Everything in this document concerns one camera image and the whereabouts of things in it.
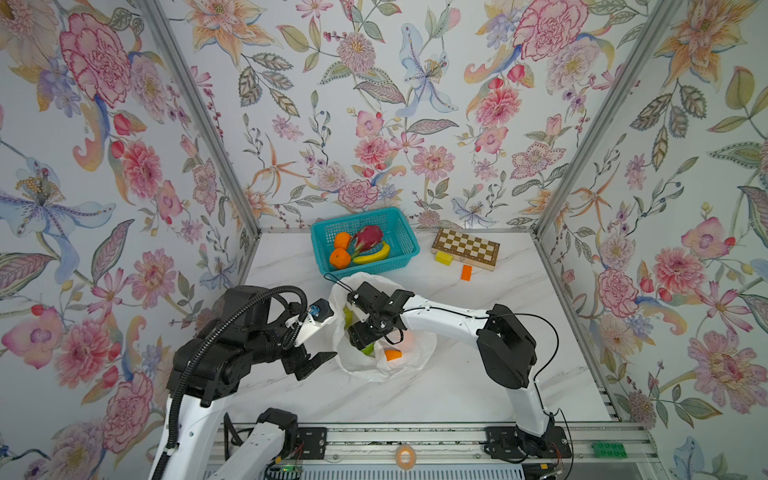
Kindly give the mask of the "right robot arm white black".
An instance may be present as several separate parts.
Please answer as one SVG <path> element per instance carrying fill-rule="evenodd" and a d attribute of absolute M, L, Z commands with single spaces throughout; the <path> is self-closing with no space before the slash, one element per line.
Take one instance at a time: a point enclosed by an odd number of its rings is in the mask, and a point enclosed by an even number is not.
<path fill-rule="evenodd" d="M 555 414 L 544 406 L 536 384 L 536 341 L 508 307 L 461 309 L 410 291 L 386 294 L 368 291 L 365 286 L 348 294 L 347 303 L 360 318 L 349 329 L 350 343 L 359 350 L 393 331 L 407 330 L 433 333 L 476 348 L 485 373 L 506 390 L 514 413 L 513 426 L 485 429 L 486 455 L 514 464 L 573 456 L 568 430 L 556 424 Z"/>

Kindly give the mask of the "aluminium corner post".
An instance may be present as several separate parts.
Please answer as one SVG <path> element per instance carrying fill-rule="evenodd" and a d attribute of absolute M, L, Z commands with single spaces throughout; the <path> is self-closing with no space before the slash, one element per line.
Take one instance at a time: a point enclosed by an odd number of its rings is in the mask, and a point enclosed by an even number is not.
<path fill-rule="evenodd" d="M 169 68 L 176 81 L 183 99 L 189 106 L 193 124 L 209 148 L 214 163 L 219 167 L 225 186 L 229 189 L 236 210 L 245 228 L 256 239 L 261 237 L 261 229 L 255 219 L 245 192 L 237 179 L 236 172 L 225 149 L 223 140 L 215 128 L 215 123 L 207 113 L 206 103 L 198 90 L 197 83 L 184 55 L 175 39 L 170 21 L 164 15 L 159 1 L 138 0 L 138 8 L 148 24 L 160 51 L 167 56 Z"/>
<path fill-rule="evenodd" d="M 568 199 L 582 170 L 590 160 L 595 148 L 599 146 L 604 134 L 610 129 L 611 122 L 628 98 L 638 75 L 650 59 L 652 50 L 666 31 L 678 8 L 679 3 L 677 1 L 658 1 L 654 5 L 645 26 L 630 50 L 624 63 L 623 72 L 618 76 L 605 101 L 597 110 L 594 123 L 577 148 L 548 206 L 540 216 L 536 228 L 532 230 L 535 239 L 541 240 L 547 231 L 554 226 L 555 219 Z"/>

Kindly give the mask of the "orange carrot toy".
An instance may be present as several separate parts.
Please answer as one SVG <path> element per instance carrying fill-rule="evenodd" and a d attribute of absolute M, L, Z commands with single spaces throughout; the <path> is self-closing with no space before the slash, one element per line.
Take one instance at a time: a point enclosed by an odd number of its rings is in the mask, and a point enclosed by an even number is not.
<path fill-rule="evenodd" d="M 389 349 L 385 351 L 385 358 L 388 362 L 401 359 L 403 353 L 399 350 Z"/>

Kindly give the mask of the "green lego plate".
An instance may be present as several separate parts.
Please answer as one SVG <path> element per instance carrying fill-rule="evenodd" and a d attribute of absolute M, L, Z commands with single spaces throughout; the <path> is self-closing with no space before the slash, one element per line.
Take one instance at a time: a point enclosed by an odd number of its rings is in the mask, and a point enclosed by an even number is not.
<path fill-rule="evenodd" d="M 621 460 L 628 457 L 628 453 L 622 443 L 594 442 L 592 449 L 596 458 Z"/>

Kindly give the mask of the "yellow block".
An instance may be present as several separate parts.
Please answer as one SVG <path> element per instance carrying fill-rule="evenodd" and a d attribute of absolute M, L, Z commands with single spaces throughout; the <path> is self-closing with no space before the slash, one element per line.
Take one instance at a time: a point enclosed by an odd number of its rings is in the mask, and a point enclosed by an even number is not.
<path fill-rule="evenodd" d="M 454 257 L 446 252 L 437 251 L 435 253 L 435 260 L 442 265 L 450 266 L 454 260 Z"/>

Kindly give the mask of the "wooden chessboard box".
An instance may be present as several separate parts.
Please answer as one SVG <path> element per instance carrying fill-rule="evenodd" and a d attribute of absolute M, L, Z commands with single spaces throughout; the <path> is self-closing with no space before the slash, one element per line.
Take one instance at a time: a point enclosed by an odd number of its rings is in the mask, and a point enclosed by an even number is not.
<path fill-rule="evenodd" d="M 440 228 L 431 245 L 431 252 L 444 253 L 467 265 L 494 271 L 500 244 L 457 230 Z"/>

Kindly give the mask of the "right aluminium corner post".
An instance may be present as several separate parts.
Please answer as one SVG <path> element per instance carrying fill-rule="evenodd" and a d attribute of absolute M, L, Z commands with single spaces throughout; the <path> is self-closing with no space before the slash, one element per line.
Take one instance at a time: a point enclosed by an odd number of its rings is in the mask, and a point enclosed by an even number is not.
<path fill-rule="evenodd" d="M 590 160 L 595 148 L 599 146 L 604 134 L 610 129 L 611 122 L 628 98 L 638 75 L 650 59 L 652 50 L 666 31 L 678 8 L 679 3 L 677 1 L 658 1 L 654 5 L 645 26 L 630 50 L 624 63 L 623 72 L 618 76 L 605 101 L 597 110 L 594 123 L 577 148 L 548 206 L 540 216 L 536 228 L 532 230 L 535 239 L 541 240 L 547 231 L 554 226 L 555 219 L 568 199 L 582 170 Z"/>

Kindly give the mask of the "teal plastic basket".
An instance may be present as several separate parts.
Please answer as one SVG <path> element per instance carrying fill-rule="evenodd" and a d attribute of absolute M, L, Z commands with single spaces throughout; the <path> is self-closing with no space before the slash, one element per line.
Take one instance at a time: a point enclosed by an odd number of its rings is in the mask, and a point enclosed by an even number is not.
<path fill-rule="evenodd" d="M 405 215 L 394 207 L 320 221 L 311 227 L 321 275 L 381 274 L 407 266 L 420 252 Z"/>

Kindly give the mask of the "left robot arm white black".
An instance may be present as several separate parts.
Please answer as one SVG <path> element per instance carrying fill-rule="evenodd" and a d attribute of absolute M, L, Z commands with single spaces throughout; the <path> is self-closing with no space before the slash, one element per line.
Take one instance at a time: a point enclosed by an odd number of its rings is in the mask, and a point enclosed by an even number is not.
<path fill-rule="evenodd" d="M 174 355 L 155 479 L 201 477 L 219 425 L 252 366 L 279 361 L 286 374 L 303 380 L 335 356 L 309 355 L 303 344 L 331 322 L 327 300 L 309 303 L 295 286 L 238 286 L 223 299 L 222 317 Z"/>

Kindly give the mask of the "white translucent plastic bag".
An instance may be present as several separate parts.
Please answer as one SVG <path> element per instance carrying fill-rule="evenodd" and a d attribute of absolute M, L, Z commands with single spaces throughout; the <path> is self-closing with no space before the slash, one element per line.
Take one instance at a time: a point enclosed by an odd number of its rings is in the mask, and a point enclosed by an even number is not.
<path fill-rule="evenodd" d="M 407 330 L 396 326 L 383 337 L 359 350 L 352 343 L 351 329 L 360 324 L 363 315 L 347 301 L 348 295 L 365 283 L 390 295 L 401 286 L 383 276 L 356 273 L 340 278 L 327 273 L 324 278 L 333 283 L 329 302 L 340 318 L 331 327 L 330 340 L 337 352 L 338 366 L 349 376 L 372 383 L 421 371 L 431 359 L 437 345 L 433 333 Z"/>

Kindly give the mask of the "green pepper toy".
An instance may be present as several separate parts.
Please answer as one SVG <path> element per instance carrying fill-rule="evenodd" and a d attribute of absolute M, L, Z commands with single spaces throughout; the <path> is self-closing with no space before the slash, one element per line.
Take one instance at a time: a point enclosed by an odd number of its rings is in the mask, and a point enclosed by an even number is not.
<path fill-rule="evenodd" d="M 343 309 L 343 313 L 344 313 L 344 329 L 347 330 L 356 322 L 356 317 L 348 307 L 345 307 Z"/>

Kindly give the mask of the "orange fruit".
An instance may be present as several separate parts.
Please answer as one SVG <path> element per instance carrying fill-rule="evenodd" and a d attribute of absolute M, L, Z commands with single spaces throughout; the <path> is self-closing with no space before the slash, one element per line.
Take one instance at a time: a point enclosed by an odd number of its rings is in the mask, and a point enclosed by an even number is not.
<path fill-rule="evenodd" d="M 352 236 L 347 232 L 340 232 L 334 238 L 334 248 L 347 250 L 352 241 Z"/>
<path fill-rule="evenodd" d="M 351 255 L 346 249 L 336 248 L 331 252 L 329 257 L 329 264 L 335 270 L 346 269 L 350 265 L 350 263 L 351 263 Z"/>

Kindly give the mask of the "left aluminium corner post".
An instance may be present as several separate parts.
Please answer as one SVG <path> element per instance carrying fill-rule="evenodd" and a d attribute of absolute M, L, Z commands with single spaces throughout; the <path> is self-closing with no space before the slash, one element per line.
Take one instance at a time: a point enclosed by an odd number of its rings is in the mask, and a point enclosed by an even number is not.
<path fill-rule="evenodd" d="M 198 90 L 197 83 L 184 55 L 175 39 L 170 21 L 164 15 L 159 1 L 138 0 L 138 8 L 148 24 L 160 51 L 167 56 L 169 68 L 176 81 L 183 99 L 189 106 L 193 124 L 209 148 L 214 163 L 219 167 L 225 186 L 229 189 L 236 210 L 245 228 L 256 239 L 261 237 L 261 229 L 255 219 L 245 192 L 237 179 L 236 172 L 225 149 L 223 140 L 215 128 L 215 123 L 207 113 L 206 103 Z"/>

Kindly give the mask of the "pink dragon fruit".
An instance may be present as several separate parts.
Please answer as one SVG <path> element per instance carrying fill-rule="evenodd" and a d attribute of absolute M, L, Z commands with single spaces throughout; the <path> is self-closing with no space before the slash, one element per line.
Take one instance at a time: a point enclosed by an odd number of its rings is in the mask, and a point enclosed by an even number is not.
<path fill-rule="evenodd" d="M 383 231 L 378 225 L 367 225 L 352 237 L 352 256 L 359 256 L 378 246 L 383 240 Z"/>

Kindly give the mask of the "aluminium rail base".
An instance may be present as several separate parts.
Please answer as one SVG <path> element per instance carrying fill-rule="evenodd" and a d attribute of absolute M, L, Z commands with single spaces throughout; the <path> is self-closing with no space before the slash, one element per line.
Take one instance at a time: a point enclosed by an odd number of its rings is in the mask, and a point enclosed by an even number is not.
<path fill-rule="evenodd" d="M 664 479 L 638 424 L 570 422 L 573 456 L 519 464 L 485 454 L 487 427 L 511 424 L 319 424 L 293 432 L 269 423 L 219 427 L 198 479 Z M 594 442 L 622 443 L 626 459 L 596 458 Z"/>

